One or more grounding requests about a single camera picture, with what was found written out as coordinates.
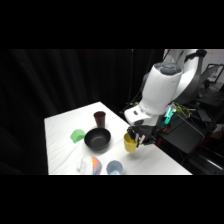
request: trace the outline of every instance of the blue object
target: blue object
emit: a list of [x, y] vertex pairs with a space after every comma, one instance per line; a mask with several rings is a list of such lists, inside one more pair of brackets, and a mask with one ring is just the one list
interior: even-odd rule
[[107, 165], [107, 173], [108, 175], [122, 175], [123, 174], [123, 166], [118, 161], [111, 161]]

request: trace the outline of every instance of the green cup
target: green cup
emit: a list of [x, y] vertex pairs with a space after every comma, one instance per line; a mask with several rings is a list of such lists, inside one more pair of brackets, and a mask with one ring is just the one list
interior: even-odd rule
[[80, 140], [85, 138], [85, 132], [83, 130], [75, 130], [72, 135], [71, 135], [71, 139], [74, 143], [79, 142]]

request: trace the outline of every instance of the green object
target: green object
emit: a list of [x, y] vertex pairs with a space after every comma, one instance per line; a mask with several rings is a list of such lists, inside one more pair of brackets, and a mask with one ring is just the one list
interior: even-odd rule
[[167, 117], [167, 118], [166, 118], [166, 120], [165, 120], [165, 124], [169, 124], [169, 122], [170, 122], [170, 118], [171, 118], [171, 117]]
[[85, 132], [83, 130], [75, 130], [72, 135], [71, 135], [71, 139], [74, 143], [79, 142], [80, 140], [85, 138]]
[[169, 124], [172, 115], [173, 115], [173, 111], [171, 110], [171, 108], [169, 108], [168, 113], [167, 113], [167, 118], [165, 120], [165, 124]]

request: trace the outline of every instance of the metal frame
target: metal frame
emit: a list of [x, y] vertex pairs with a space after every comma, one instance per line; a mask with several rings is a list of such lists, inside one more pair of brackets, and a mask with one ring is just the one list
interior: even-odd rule
[[206, 70], [209, 68], [210, 65], [214, 65], [214, 66], [220, 65], [220, 66], [222, 66], [222, 70], [220, 71], [220, 73], [219, 73], [218, 77], [216, 78], [216, 80], [214, 82], [209, 80], [209, 82], [211, 82], [211, 83], [216, 83], [217, 80], [219, 79], [220, 75], [222, 74], [223, 70], [224, 70], [224, 65], [223, 64], [208, 64]]

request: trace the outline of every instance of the tabletop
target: tabletop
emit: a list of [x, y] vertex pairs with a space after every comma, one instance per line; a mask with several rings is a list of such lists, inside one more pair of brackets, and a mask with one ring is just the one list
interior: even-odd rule
[[[100, 153], [90, 150], [84, 140], [74, 144], [70, 139], [74, 130], [87, 133], [96, 128], [93, 114], [97, 111], [106, 113], [105, 127], [111, 133], [108, 148]], [[123, 136], [129, 125], [101, 102], [46, 118], [44, 122], [50, 175], [79, 175], [77, 165], [86, 155], [99, 159], [101, 175], [107, 174], [107, 164], [113, 160], [122, 163], [124, 175], [191, 175], [155, 145], [140, 146], [132, 154], [126, 152]]]

